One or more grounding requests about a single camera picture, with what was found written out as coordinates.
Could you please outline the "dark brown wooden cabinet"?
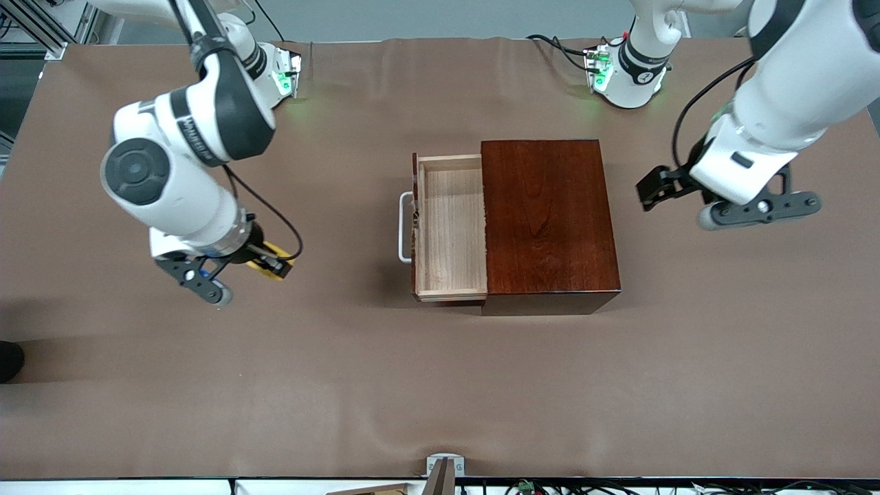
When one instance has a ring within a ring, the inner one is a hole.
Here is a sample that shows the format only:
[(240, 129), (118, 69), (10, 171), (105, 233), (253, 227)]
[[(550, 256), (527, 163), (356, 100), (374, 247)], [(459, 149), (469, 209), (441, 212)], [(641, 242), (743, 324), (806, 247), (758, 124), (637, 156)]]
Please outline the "dark brown wooden cabinet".
[(594, 314), (622, 291), (600, 141), (481, 144), (484, 316)]

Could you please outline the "large table cover mat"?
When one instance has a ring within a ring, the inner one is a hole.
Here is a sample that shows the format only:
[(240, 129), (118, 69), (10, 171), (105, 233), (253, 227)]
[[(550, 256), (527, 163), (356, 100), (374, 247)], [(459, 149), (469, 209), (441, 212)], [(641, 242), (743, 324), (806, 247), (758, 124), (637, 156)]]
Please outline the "large table cover mat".
[[(0, 181), (0, 477), (406, 476), (457, 453), (484, 476), (880, 477), (880, 137), (862, 111), (805, 150), (824, 207), (706, 232), (698, 195), (644, 212), (672, 125), (744, 60), (679, 44), (650, 106), (591, 96), (508, 38), (299, 45), (299, 97), (235, 170), (305, 240), (201, 301), (107, 197), (120, 107), (196, 79), (182, 46), (79, 46), (44, 66)], [(591, 316), (493, 318), (414, 300), (396, 257), (413, 153), (597, 138), (622, 292)]]

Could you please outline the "black round object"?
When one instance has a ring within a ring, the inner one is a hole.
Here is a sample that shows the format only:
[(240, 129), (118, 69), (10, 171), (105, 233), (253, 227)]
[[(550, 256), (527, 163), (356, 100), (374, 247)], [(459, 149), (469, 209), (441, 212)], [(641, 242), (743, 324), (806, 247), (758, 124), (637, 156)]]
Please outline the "black round object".
[(25, 363), (23, 348), (18, 342), (0, 340), (0, 384), (13, 380)]

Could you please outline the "aluminium frame with diagonal bars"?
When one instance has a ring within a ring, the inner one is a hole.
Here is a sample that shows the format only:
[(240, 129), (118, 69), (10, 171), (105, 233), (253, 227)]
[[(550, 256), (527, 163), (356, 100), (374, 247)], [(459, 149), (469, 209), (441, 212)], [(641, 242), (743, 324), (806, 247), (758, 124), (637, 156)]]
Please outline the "aluminium frame with diagonal bars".
[(60, 60), (88, 40), (95, 16), (88, 0), (0, 0), (0, 60)]

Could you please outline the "grey metal mounting bracket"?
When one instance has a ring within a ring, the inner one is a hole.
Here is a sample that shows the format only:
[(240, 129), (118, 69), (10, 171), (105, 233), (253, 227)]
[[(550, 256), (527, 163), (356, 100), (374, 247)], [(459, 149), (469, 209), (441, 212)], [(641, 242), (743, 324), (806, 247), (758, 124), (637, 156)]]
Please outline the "grey metal mounting bracket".
[(440, 465), (445, 467), (447, 471), (453, 472), (455, 477), (466, 476), (465, 457), (455, 453), (434, 453), (426, 457), (426, 473), (425, 477), (429, 477)]

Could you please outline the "wooden drawer with white handle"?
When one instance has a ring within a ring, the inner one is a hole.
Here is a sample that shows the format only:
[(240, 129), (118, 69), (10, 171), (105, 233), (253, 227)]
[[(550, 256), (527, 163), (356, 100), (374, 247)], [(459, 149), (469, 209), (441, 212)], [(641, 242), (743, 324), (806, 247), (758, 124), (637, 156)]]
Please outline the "wooden drawer with white handle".
[(398, 258), (415, 300), (481, 303), (488, 295), (480, 154), (412, 155), (412, 188), (398, 200)]

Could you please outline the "grey stand post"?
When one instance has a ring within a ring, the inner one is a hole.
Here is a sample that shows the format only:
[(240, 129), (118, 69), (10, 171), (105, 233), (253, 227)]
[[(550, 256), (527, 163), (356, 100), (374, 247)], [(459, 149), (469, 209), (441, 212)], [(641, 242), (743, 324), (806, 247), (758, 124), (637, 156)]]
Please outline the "grey stand post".
[(456, 477), (446, 467), (437, 465), (427, 478), (420, 495), (455, 495)]

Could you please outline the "yellow block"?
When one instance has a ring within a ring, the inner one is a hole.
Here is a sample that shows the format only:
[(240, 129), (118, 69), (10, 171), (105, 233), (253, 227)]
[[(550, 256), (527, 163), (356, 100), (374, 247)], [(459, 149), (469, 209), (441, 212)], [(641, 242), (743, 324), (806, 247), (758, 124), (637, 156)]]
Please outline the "yellow block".
[[(273, 243), (270, 243), (268, 241), (267, 241), (267, 243), (272, 245), (273, 248), (276, 248), (277, 254), (279, 254), (279, 256), (284, 256), (286, 259), (289, 259), (288, 258), (289, 254), (285, 250), (282, 250), (282, 248), (279, 248), (277, 245), (274, 245)], [(264, 275), (267, 278), (270, 278), (272, 280), (283, 280), (284, 278), (286, 278), (286, 276), (288, 276), (288, 274), (261, 274), (261, 275)]]

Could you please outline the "light wooden board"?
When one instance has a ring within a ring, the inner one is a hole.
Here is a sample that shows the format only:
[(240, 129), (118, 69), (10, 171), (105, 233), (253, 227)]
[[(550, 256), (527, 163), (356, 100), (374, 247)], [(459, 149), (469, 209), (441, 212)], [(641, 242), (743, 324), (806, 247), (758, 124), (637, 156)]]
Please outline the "light wooden board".
[(327, 492), (326, 495), (409, 495), (409, 483), (390, 483)]

